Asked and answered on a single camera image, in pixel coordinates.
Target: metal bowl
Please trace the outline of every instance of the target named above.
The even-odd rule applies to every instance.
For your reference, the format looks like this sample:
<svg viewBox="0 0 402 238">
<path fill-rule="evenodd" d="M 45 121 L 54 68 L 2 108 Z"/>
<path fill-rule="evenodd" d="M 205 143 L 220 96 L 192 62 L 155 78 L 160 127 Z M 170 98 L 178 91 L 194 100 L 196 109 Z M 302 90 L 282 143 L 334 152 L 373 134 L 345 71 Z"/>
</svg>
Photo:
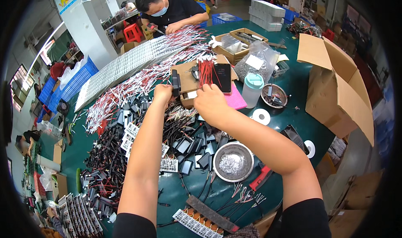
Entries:
<svg viewBox="0 0 402 238">
<path fill-rule="evenodd" d="M 268 92 L 268 88 L 270 86 L 272 86 L 272 94 L 275 94 L 282 101 L 282 103 L 283 103 L 282 105 L 279 105 L 279 106 L 272 105 L 271 103 L 268 103 L 267 100 L 265 100 L 265 98 L 267 96 L 265 96 L 264 94 L 266 94 Z M 261 90 L 261 98 L 263 99 L 264 103 L 266 103 L 268 106 L 275 108 L 275 109 L 281 109 L 287 105 L 286 92 L 276 84 L 265 84 L 263 89 Z"/>
<path fill-rule="evenodd" d="M 227 143 L 214 156 L 214 171 L 224 181 L 242 181 L 250 175 L 253 167 L 253 153 L 241 143 Z"/>
</svg>

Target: teal bottle cap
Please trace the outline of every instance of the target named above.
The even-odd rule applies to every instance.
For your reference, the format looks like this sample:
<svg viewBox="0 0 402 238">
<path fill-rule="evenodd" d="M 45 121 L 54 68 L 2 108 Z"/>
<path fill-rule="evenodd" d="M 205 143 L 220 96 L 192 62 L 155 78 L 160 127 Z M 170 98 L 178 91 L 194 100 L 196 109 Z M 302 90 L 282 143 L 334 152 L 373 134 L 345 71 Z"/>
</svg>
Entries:
<svg viewBox="0 0 402 238">
<path fill-rule="evenodd" d="M 244 78 L 244 83 L 254 90 L 259 90 L 264 86 L 264 79 L 259 74 L 249 73 Z"/>
</svg>

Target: pink foam pad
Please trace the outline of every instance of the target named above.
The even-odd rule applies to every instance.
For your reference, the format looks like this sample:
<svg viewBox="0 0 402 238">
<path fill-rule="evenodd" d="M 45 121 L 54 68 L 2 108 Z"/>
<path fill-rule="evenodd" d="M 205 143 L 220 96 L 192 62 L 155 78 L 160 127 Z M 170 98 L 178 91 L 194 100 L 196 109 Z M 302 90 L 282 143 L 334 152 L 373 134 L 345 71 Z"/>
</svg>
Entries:
<svg viewBox="0 0 402 238">
<path fill-rule="evenodd" d="M 236 110 L 243 109 L 247 106 L 247 103 L 244 101 L 242 95 L 240 95 L 234 83 L 232 83 L 232 94 L 225 95 L 225 98 L 228 105 Z"/>
</svg>

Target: tape roll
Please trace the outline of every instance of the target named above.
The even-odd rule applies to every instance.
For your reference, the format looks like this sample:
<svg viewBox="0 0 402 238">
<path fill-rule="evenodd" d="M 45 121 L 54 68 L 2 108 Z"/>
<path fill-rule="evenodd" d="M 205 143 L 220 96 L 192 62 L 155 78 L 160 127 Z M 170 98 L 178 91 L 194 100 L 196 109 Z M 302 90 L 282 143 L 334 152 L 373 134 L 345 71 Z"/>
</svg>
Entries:
<svg viewBox="0 0 402 238">
<path fill-rule="evenodd" d="M 311 140 L 306 140 L 304 141 L 304 144 L 306 145 L 307 149 L 309 150 L 309 154 L 307 155 L 307 157 L 309 159 L 311 159 L 312 157 L 314 157 L 314 155 L 316 154 L 316 146 L 314 145 L 314 143 Z"/>
<path fill-rule="evenodd" d="M 268 125 L 271 121 L 271 116 L 266 110 L 260 108 L 253 112 L 253 120 L 263 125 Z"/>
</svg>

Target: green workbench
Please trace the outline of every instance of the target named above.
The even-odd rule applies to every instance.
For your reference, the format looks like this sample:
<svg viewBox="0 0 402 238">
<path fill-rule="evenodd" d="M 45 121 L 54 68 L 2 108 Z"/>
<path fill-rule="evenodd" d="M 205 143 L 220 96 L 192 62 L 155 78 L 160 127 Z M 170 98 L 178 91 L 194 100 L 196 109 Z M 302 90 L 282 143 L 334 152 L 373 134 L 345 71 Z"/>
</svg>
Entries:
<svg viewBox="0 0 402 238">
<path fill-rule="evenodd" d="M 334 134 L 324 125 L 307 114 L 304 110 L 311 64 L 296 62 L 299 43 L 298 39 L 292 39 L 291 37 L 293 34 L 289 33 L 285 28 L 282 28 L 282 31 L 280 32 L 268 32 L 249 21 L 231 22 L 207 27 L 208 31 L 215 36 L 225 34 L 229 31 L 239 28 L 248 28 L 253 30 L 268 38 L 269 42 L 278 43 L 282 38 L 285 40 L 287 49 L 279 49 L 279 51 L 289 57 L 290 60 L 287 61 L 287 64 L 289 65 L 290 69 L 285 75 L 276 79 L 276 84 L 281 86 L 288 95 L 292 95 L 287 105 L 289 108 L 285 108 L 284 110 L 274 110 L 264 104 L 264 102 L 260 99 L 258 105 L 254 109 L 263 108 L 270 113 L 271 122 L 268 126 L 272 129 L 281 131 L 287 125 L 292 124 L 303 140 L 313 141 L 316 147 L 316 154 L 311 159 L 311 162 L 313 166 L 316 166 L 332 143 Z M 241 93 L 243 84 L 236 81 L 236 86 Z M 74 117 L 73 108 L 75 107 L 77 97 L 78 95 L 75 95 L 70 101 L 70 106 L 72 109 L 66 117 L 67 122 L 71 122 Z M 295 106 L 298 106 L 300 110 L 290 109 L 294 108 Z M 254 109 L 242 109 L 240 112 L 251 116 Z M 81 126 L 84 124 L 84 122 L 85 117 L 82 117 L 82 119 L 77 121 L 76 126 L 73 128 L 76 132 L 72 137 L 73 144 L 71 146 L 67 146 L 66 151 L 62 155 L 62 173 L 67 175 L 68 191 L 73 192 L 75 195 L 77 194 L 75 183 L 76 169 L 78 167 L 80 167 L 81 170 L 85 169 L 83 160 L 88 157 L 87 152 L 92 149 L 93 140 L 98 138 L 97 134 L 90 136 L 86 135 L 84 128 Z M 42 143 L 42 155 L 52 159 L 53 144 L 55 143 L 55 140 L 49 138 L 48 136 L 43 136 Z M 259 159 L 255 157 L 255 169 L 249 175 L 249 177 L 243 181 L 243 185 L 249 185 L 260 174 L 260 169 L 258 167 L 259 162 Z M 188 190 L 193 195 L 199 194 L 202 186 L 204 185 L 206 176 L 207 172 L 199 169 L 193 169 L 189 176 L 184 176 L 184 182 L 187 185 Z M 163 193 L 160 195 L 159 201 L 170 204 L 170 207 L 158 205 L 157 223 L 164 224 L 172 220 L 172 215 L 179 208 L 184 209 L 185 201 L 187 200 L 188 196 L 181 185 L 181 181 L 177 173 L 165 173 L 164 175 L 160 176 L 159 188 L 163 188 Z M 231 197 L 233 190 L 233 183 L 228 183 L 221 180 L 219 177 L 216 177 L 212 183 L 209 197 L 205 203 L 215 210 Z M 206 191 L 207 190 L 205 189 L 203 195 L 201 196 L 202 199 L 204 198 Z M 267 180 L 267 182 L 257 191 L 257 193 L 262 193 L 267 197 L 267 199 L 261 204 L 261 208 L 263 209 L 264 213 L 268 213 L 282 200 L 283 189 L 281 176 L 278 174 L 272 175 L 269 180 Z M 249 209 L 252 204 L 252 202 L 243 204 L 243 206 L 241 206 L 241 208 L 231 216 L 231 220 L 236 220 L 247 209 Z M 238 222 L 236 222 L 236 224 L 240 227 L 244 227 L 245 225 L 260 218 L 261 213 L 259 212 L 258 208 L 255 207 L 244 215 Z M 102 222 L 105 226 L 105 237 L 111 237 L 113 225 L 107 223 L 106 220 L 103 220 Z M 158 228 L 157 232 L 158 237 L 160 238 L 198 237 L 198 235 L 179 223 Z"/>
</svg>

